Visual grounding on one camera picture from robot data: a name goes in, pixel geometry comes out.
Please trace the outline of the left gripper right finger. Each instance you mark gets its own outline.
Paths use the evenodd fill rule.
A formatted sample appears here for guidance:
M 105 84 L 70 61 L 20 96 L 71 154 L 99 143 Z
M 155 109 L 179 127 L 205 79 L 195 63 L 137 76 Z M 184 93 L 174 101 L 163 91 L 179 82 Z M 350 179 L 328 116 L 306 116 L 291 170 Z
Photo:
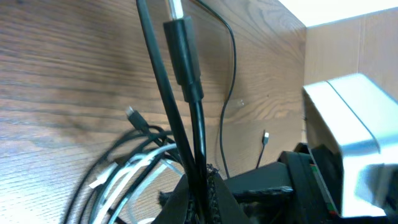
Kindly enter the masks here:
M 249 218 L 227 188 L 224 180 L 211 164 L 207 170 L 208 223 L 250 224 Z

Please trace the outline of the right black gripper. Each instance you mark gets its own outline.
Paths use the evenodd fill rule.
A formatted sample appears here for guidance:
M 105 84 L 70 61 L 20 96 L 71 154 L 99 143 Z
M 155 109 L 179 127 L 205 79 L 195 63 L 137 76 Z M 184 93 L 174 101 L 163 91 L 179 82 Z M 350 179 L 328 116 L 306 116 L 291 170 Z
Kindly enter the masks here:
M 299 143 L 278 160 L 226 180 L 250 223 L 342 223 L 326 202 L 308 146 Z

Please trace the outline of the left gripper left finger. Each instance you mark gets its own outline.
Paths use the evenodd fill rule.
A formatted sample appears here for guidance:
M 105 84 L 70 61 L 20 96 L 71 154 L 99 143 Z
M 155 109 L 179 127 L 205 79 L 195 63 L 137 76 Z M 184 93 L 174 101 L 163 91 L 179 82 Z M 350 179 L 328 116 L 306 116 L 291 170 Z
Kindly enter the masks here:
M 181 177 L 162 211 L 152 224 L 184 224 L 190 200 L 188 180 Z

